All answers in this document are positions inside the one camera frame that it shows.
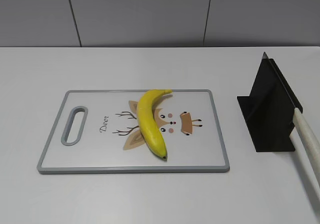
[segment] gray wall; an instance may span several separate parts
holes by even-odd
[[[320,0],[70,1],[0,0],[0,46],[320,45]]]
[[[320,45],[320,0],[211,0],[204,44]]]
[[[82,46],[202,46],[210,0],[71,0]]]
[[[0,47],[79,46],[68,0],[0,0]]]

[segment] cutting board handle hole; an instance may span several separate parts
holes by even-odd
[[[70,111],[61,137],[61,143],[63,145],[72,146],[80,141],[87,115],[88,109],[85,106],[77,106]]]

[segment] white knife handle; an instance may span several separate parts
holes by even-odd
[[[295,108],[293,122],[300,136],[301,142],[306,150],[314,174],[320,185],[320,144],[315,134],[308,125],[306,119],[302,116],[300,110]]]

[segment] cutting board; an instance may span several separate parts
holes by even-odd
[[[149,150],[139,130],[136,107],[145,91],[68,91],[38,162],[38,171],[68,174],[229,170],[210,90],[173,90],[154,106],[167,160]],[[79,113],[81,118],[76,123]]]

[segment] banana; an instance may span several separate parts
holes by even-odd
[[[149,149],[162,159],[167,158],[167,149],[161,132],[154,121],[152,107],[162,95],[171,92],[172,90],[149,90],[141,97],[136,108],[139,128],[145,142]]]

